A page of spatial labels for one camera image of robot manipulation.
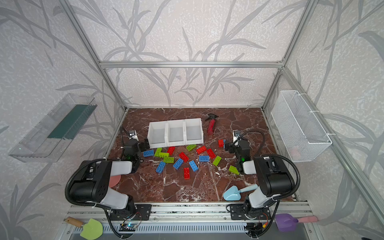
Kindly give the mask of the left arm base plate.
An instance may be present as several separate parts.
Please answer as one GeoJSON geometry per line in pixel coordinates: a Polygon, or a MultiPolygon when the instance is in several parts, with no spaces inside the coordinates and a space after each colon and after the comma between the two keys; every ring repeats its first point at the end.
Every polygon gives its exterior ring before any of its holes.
{"type": "Polygon", "coordinates": [[[111,221],[148,221],[150,218],[151,209],[151,204],[136,204],[136,208],[134,210],[113,210],[109,217],[111,221]]]}

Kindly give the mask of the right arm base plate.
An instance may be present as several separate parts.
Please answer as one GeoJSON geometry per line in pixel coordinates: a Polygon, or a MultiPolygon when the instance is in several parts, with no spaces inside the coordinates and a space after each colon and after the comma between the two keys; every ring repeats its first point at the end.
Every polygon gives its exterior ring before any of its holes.
{"type": "Polygon", "coordinates": [[[231,220],[234,221],[268,221],[271,219],[269,208],[251,208],[245,203],[229,204],[226,207],[231,215],[231,220]]]}

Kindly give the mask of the red lego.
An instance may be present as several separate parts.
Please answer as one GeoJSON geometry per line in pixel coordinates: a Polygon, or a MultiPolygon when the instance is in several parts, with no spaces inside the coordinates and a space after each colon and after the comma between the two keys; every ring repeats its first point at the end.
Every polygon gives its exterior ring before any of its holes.
{"type": "Polygon", "coordinates": [[[181,152],[179,154],[179,157],[184,161],[184,163],[187,163],[190,160],[189,157],[184,152],[181,152]]]}
{"type": "Polygon", "coordinates": [[[190,179],[190,169],[184,168],[184,179],[189,180],[190,179]]]}
{"type": "Polygon", "coordinates": [[[176,147],[169,147],[169,148],[168,148],[167,153],[169,154],[169,156],[171,156],[171,155],[174,153],[175,148],[176,148],[176,147]]]}
{"type": "Polygon", "coordinates": [[[216,154],[212,149],[207,149],[207,154],[210,157],[211,160],[214,160],[216,158],[216,154]]]}

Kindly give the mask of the red lego bottom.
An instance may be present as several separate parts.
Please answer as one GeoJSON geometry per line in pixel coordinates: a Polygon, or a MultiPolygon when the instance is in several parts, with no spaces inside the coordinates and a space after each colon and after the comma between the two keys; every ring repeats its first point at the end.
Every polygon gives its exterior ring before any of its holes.
{"type": "Polygon", "coordinates": [[[190,169],[184,168],[184,179],[189,180],[190,179],[190,169]]]}

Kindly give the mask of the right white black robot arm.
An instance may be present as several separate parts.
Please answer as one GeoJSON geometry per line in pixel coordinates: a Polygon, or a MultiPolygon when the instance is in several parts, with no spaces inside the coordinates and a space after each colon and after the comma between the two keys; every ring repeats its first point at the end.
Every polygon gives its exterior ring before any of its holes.
{"type": "Polygon", "coordinates": [[[269,207],[299,189],[301,176],[290,159],[277,154],[251,157],[250,143],[246,140],[226,143],[225,150],[235,154],[242,174],[256,175],[258,178],[257,184],[243,189],[230,187],[223,194],[226,201],[238,201],[241,193],[250,192],[245,200],[245,209],[253,210],[269,207]]]}

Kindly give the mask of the red lego studs up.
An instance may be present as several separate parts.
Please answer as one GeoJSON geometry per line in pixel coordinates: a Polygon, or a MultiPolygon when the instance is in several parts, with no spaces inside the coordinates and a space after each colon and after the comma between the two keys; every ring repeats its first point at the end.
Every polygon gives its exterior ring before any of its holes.
{"type": "Polygon", "coordinates": [[[198,155],[204,153],[207,150],[205,146],[201,146],[200,148],[196,149],[196,152],[198,155]]]}

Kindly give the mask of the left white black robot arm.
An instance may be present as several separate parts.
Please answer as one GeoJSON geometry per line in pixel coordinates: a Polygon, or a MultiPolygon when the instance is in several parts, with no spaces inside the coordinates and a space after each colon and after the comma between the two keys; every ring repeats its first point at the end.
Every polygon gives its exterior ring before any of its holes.
{"type": "Polygon", "coordinates": [[[104,210],[136,211],[133,197],[109,187],[114,176],[135,173],[141,157],[139,154],[150,148],[148,139],[139,142],[130,139],[124,145],[122,160],[96,159],[83,161],[65,187],[65,197],[72,205],[95,206],[104,210]]]}

